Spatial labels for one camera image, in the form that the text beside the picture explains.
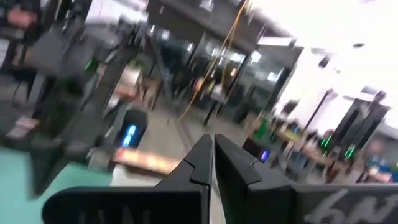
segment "teal surface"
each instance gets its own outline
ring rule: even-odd
[[[43,224],[41,209],[54,193],[76,186],[109,186],[111,174],[67,166],[39,199],[29,197],[29,155],[0,147],[0,223]]]

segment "teal mat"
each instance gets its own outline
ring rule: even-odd
[[[43,224],[44,202],[60,190],[76,186],[109,186],[111,174],[68,165],[37,200],[29,198],[29,155],[0,147],[0,223]]]

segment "blue light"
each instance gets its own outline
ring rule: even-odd
[[[261,161],[265,162],[269,157],[269,152],[267,150],[265,150],[262,155],[261,155]]]
[[[123,147],[129,147],[130,146],[131,139],[132,139],[134,133],[136,133],[136,129],[137,129],[137,127],[135,125],[130,125],[130,127],[127,129],[126,135],[125,135],[125,137],[123,138],[123,141],[122,141],[122,146]]]

